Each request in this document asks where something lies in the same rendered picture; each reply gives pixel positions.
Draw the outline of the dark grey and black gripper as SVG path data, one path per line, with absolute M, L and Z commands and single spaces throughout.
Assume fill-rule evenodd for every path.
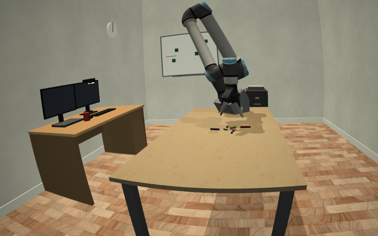
M 222 101 L 221 102 L 220 116 L 222 115 L 223 110 L 227 107 L 228 103 L 232 103 L 233 104 L 235 102 L 235 107 L 237 107 L 237 109 L 238 109 L 241 117 L 243 118 L 243 113 L 242 113 L 243 107 L 240 106 L 240 99 L 239 99 L 240 93 L 237 93 L 237 84 L 226 84 L 226 86 L 233 87 L 235 91 L 233 92 L 233 94 L 230 97 L 229 101 Z

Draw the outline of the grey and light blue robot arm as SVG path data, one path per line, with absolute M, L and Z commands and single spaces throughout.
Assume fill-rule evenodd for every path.
M 196 24 L 197 18 L 201 20 L 223 59 L 217 65 Z M 226 84 L 237 84 L 238 80 L 249 75 L 245 62 L 236 56 L 225 34 L 212 15 L 212 10 L 205 2 L 200 2 L 188 8 L 182 17 L 182 24 L 187 28 L 189 35 L 205 67 L 205 76 L 217 91 L 219 101 L 229 101 L 234 92 L 233 87 Z M 238 66 L 238 68 L 237 68 Z

